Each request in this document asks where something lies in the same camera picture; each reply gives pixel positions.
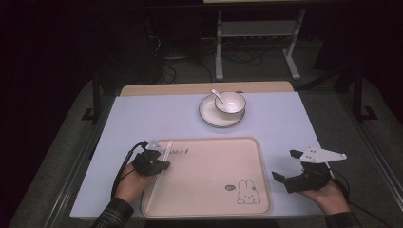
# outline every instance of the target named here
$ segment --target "ceramic spoon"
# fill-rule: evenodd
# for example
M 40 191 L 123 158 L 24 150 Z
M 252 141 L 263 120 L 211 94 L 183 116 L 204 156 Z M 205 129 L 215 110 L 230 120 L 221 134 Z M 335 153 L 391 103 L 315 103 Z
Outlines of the ceramic spoon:
M 229 104 L 221 95 L 220 93 L 216 90 L 216 89 L 211 89 L 211 92 L 214 93 L 214 95 L 216 95 L 220 101 L 222 102 L 222 104 L 225 107 L 225 110 L 227 110 L 227 112 L 232 113 L 234 112 L 234 109 L 237 109 L 236 107 L 232 106 L 231 104 Z

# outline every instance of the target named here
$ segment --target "cable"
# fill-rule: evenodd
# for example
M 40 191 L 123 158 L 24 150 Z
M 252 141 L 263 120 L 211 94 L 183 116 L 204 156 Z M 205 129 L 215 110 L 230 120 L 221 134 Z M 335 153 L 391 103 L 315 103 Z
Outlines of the cable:
M 121 179 L 119 180 L 119 182 L 122 181 L 125 177 L 127 177 L 127 175 L 133 173 L 134 171 L 135 171 L 135 169 L 132 169 L 130 172 L 126 173 L 124 176 L 121 177 Z
M 171 70 L 173 71 L 173 74 L 170 74 L 170 73 L 168 73 L 167 71 L 165 71 L 165 70 L 163 69 L 164 67 L 167 67 L 167 68 L 171 69 Z M 164 66 L 162 66 L 162 71 L 163 71 L 163 84 L 164 84 L 164 83 L 172 84 L 172 83 L 175 83 L 175 82 L 176 82 L 177 72 L 176 72 L 176 70 L 175 70 L 174 67 L 164 65 Z M 167 81 L 167 80 L 166 80 L 165 75 L 164 75 L 165 73 L 166 73 L 167 75 L 170 75 L 170 76 L 173 77 L 171 81 Z
M 173 65 L 173 64 L 184 63 L 184 62 L 190 62 L 190 63 L 198 64 L 198 65 L 202 66 L 203 68 L 205 68 L 207 70 L 207 73 L 208 73 L 209 77 L 210 77 L 210 83 L 213 82 L 213 75 L 211 74 L 210 69 L 204 63 L 202 63 L 200 60 L 197 60 L 197 58 L 192 59 L 191 57 L 188 57 L 186 59 L 164 61 L 164 63 L 165 63 L 164 66 L 167 67 L 167 65 Z
M 152 54 L 154 57 L 157 57 L 157 55 L 158 55 L 158 50 L 159 50 L 160 47 L 161 47 L 161 39 L 158 38 L 157 36 L 154 36 L 154 35 L 148 35 L 148 38 L 154 38 L 154 39 L 156 39 L 156 40 L 158 41 L 158 45 L 157 45 L 157 47 L 155 48 L 155 50 L 151 50 L 151 54 Z
M 242 52 L 245 52 L 245 53 L 251 55 L 251 58 L 247 59 L 247 60 L 240 58 L 237 54 L 233 54 L 233 53 L 227 52 L 227 51 L 222 52 L 221 55 L 227 61 L 232 62 L 232 63 L 246 64 L 246 65 L 249 65 L 249 66 L 258 66 L 258 65 L 261 65 L 263 63 L 263 56 L 264 56 L 264 54 L 266 54 L 268 52 L 269 49 L 273 48 L 280 41 L 283 41 L 283 40 L 286 40 L 286 39 L 287 39 L 287 37 L 279 37 L 279 38 L 277 38 L 277 40 L 269 48 L 267 48 L 265 51 L 263 51 L 263 53 L 259 53 L 257 51 L 256 52 L 249 51 L 249 49 L 251 49 L 251 48 L 248 46 L 248 44 L 246 44 L 246 41 L 243 41 L 243 43 L 241 45 L 244 46 L 244 49 L 246 49 L 246 50 L 242 51 Z M 259 61 L 257 63 L 252 64 L 252 62 L 257 60 L 257 59 L 259 59 Z
M 134 151 L 139 145 L 146 146 L 146 142 L 139 142 L 139 143 L 137 143 L 135 146 L 133 146 L 133 148 L 132 148 L 130 151 L 128 151 L 128 153 L 127 153 L 127 155 L 126 155 L 126 157 L 125 157 L 125 160 L 124 160 L 124 162 L 122 163 L 122 166 L 121 166 L 121 168 L 119 169 L 118 174 L 116 175 L 115 181 L 113 182 L 112 191 L 111 191 L 111 193 L 110 193 L 110 198 L 111 198 L 111 199 L 113 199 L 113 198 L 115 197 L 116 189 L 118 188 L 119 183 L 120 183 L 121 180 L 123 179 L 123 178 L 121 178 L 122 173 L 124 172 L 125 167 L 127 166 L 128 161 L 130 160 L 131 156 L 133 155 L 133 151 Z
M 335 171 L 334 169 L 329 169 L 329 170 L 331 170 L 332 172 L 335 172 L 336 174 L 338 174 L 338 175 L 345 181 L 347 187 L 345 187 L 340 181 L 338 181 L 338 180 L 336 180 L 336 179 L 331 180 L 332 182 L 334 182 L 335 184 L 337 184 L 337 186 L 339 186 L 339 187 L 341 188 L 341 190 L 342 190 L 342 192 L 343 192 L 343 194 L 344 194 L 344 197 L 346 198 L 346 200 L 347 200 L 347 202 L 348 202 L 349 204 L 351 204 L 351 205 L 354 206 L 355 208 L 361 210 L 362 212 L 366 213 L 367 215 L 371 216 L 372 218 L 378 220 L 378 221 L 381 222 L 384 226 L 386 226 L 386 227 L 388 227 L 388 228 L 392 228 L 392 226 L 391 226 L 387 221 L 385 221 L 384 219 L 378 217 L 377 215 L 375 215 L 374 213 L 372 213 L 372 212 L 370 212 L 370 211 L 364 209 L 363 207 L 361 207 L 361 206 L 355 204 L 354 202 L 351 202 L 351 201 L 350 201 L 350 184 L 347 182 L 347 179 L 344 178 L 343 175 L 341 175 L 339 172 Z

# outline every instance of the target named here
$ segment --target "white bowl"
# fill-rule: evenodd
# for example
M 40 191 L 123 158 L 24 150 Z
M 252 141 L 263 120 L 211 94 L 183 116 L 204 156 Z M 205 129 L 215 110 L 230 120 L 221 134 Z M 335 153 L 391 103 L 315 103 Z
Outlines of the white bowl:
M 238 115 L 228 115 L 228 113 L 219 111 L 216 108 L 215 99 L 216 95 L 210 94 L 199 105 L 201 117 L 206 122 L 215 127 L 228 127 L 238 123 L 242 119 L 245 113 L 244 110 L 239 112 Z
M 221 96 L 223 99 L 225 99 L 230 104 L 231 110 L 227 110 L 225 108 L 225 105 L 222 103 L 222 101 L 218 97 L 216 97 L 215 104 L 216 104 L 216 108 L 219 111 L 221 111 L 227 115 L 237 116 L 245 110 L 246 101 L 242 97 L 242 95 L 240 95 L 239 93 L 223 92 L 221 94 Z

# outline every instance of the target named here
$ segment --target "chopsticks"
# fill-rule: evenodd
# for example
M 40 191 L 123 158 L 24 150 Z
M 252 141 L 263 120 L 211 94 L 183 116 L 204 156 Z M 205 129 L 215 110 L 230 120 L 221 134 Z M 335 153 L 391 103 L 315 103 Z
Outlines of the chopsticks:
M 168 146 L 165 149 L 165 153 L 163 154 L 163 161 L 168 160 L 169 153 L 171 152 L 171 148 L 173 146 L 174 142 L 169 141 Z M 151 191 L 151 196 L 150 199 L 148 200 L 147 207 L 145 208 L 145 211 L 148 212 L 148 210 L 151 207 L 152 200 L 154 199 L 155 192 L 157 192 L 158 184 L 160 183 L 161 176 L 163 175 L 164 170 L 157 176 L 157 179 L 155 180 L 154 186 L 152 187 Z

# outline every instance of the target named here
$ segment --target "dark background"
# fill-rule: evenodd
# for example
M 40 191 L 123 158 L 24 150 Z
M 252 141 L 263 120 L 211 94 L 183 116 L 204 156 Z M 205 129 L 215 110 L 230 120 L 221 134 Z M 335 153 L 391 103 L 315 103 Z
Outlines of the dark background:
M 0 3 L 1 227 L 8 226 L 74 99 L 96 69 L 109 94 L 127 84 L 152 84 L 161 72 L 146 29 L 183 51 L 192 47 L 191 55 L 198 54 L 200 37 L 215 35 L 214 11 L 161 12 L 144 28 L 149 14 L 119 10 L 144 2 Z M 309 8 L 299 38 L 326 38 L 318 68 L 357 63 L 403 123 L 402 4 L 348 6 Z M 239 15 L 254 19 L 240 10 L 226 14 Z

